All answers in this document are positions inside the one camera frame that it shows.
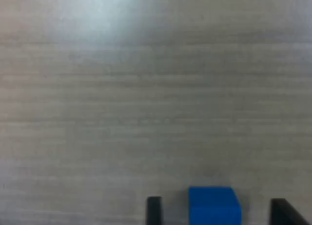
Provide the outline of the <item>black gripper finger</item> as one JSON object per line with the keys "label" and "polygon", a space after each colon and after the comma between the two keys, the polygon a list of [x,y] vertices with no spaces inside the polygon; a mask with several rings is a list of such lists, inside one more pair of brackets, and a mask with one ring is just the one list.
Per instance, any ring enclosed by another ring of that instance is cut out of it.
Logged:
{"label": "black gripper finger", "polygon": [[160,196],[147,198],[147,225],[162,225],[162,202]]}
{"label": "black gripper finger", "polygon": [[284,198],[270,201],[270,225],[310,225],[310,223]]}

